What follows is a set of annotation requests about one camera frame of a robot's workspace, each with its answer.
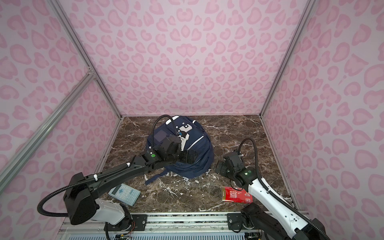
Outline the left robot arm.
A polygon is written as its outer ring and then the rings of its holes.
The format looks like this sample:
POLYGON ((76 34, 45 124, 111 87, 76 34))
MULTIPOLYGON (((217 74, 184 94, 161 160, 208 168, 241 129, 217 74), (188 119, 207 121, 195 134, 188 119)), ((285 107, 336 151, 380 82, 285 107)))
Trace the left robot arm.
POLYGON ((87 221, 105 222, 113 230, 133 228, 133 218, 121 204, 101 200, 101 196, 130 179, 148 174, 177 162, 193 164, 198 153, 184 147, 183 137, 169 136, 158 146, 134 156, 126 164, 110 170, 84 176, 79 173, 72 177, 71 187, 66 190, 64 202, 72 225, 87 221))

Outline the grey calculator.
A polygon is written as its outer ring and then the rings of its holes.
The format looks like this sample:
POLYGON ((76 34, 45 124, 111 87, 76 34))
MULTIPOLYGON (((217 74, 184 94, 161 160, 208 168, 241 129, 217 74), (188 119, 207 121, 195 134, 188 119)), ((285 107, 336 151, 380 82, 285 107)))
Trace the grey calculator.
POLYGON ((120 184, 112 188, 108 194, 116 200, 133 207, 141 192, 128 185, 120 184))

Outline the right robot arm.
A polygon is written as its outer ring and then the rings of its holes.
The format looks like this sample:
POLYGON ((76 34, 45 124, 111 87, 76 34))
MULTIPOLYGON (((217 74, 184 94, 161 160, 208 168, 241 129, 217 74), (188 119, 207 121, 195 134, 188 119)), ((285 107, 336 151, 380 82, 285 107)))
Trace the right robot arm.
POLYGON ((319 220, 310 220, 278 196, 262 177, 258 164, 246 167, 240 153, 234 151, 224 155, 215 172, 235 182, 270 212, 266 214, 258 205, 249 204, 241 210, 247 224, 263 230, 275 240, 329 239, 324 225, 319 220))

